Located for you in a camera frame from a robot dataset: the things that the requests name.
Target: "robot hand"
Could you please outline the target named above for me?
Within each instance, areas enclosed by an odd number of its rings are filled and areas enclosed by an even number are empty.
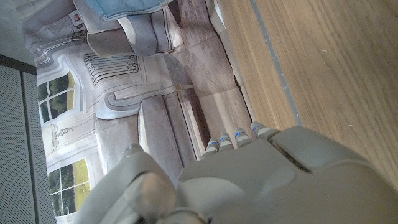
[[[251,130],[254,133],[256,139],[263,139],[263,140],[266,140],[270,135],[279,132],[277,130],[267,128],[258,122],[253,122],[251,124]],[[242,128],[235,129],[235,140],[238,145],[238,148],[246,146],[253,142],[253,140],[246,134],[246,132]],[[234,149],[234,146],[232,145],[232,141],[229,134],[222,133],[220,141],[217,141],[216,138],[210,139],[204,155],[202,155],[199,160],[202,160],[216,153],[225,152],[227,150],[232,150],[232,149]]]

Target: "floor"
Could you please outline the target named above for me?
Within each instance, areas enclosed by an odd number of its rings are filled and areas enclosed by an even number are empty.
[[[248,110],[220,38],[210,24],[205,0],[173,1],[170,9],[184,41],[183,49],[165,56],[173,82],[194,86],[210,136],[219,138],[222,132],[234,136],[237,127],[249,131]]]

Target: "wall mural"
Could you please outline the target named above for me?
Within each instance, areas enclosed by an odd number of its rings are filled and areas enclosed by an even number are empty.
[[[213,1],[123,3],[45,1],[23,25],[37,66],[58,222],[74,220],[131,144],[139,143],[176,184],[211,133],[251,122],[217,36],[225,27],[213,27],[208,17],[214,23],[206,7],[213,9]]]

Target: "gray wall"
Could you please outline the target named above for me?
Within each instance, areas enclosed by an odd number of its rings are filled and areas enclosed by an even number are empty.
[[[0,65],[0,223],[55,223],[36,77]]]
[[[25,47],[22,21],[15,10],[14,0],[2,0],[0,13],[0,55],[34,65],[33,55]]]

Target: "wooden table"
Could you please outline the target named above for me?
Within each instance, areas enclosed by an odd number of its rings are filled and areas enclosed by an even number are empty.
[[[256,119],[329,136],[398,189],[398,3],[218,3]]]

